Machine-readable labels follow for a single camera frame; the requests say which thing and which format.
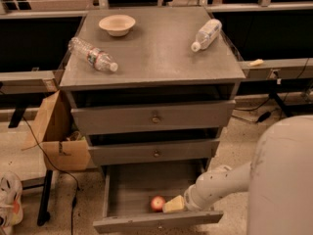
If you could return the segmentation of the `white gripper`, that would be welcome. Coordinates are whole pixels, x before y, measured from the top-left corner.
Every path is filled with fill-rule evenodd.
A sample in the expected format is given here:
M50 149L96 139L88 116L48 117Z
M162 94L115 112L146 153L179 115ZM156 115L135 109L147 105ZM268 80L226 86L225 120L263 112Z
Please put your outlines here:
M216 201L216 191L212 186L212 175L203 173L184 192L184 198L181 195L176 196L163 205L162 211L166 213L182 212L185 207L188 211L202 211Z

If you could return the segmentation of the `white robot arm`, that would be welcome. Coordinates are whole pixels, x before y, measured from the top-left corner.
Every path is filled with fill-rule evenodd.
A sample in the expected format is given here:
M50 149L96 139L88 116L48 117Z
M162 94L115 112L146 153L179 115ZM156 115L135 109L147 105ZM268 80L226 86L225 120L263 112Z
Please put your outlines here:
M257 142L252 161L202 173L162 211L201 211L248 192L246 235L313 235L313 116L282 119Z

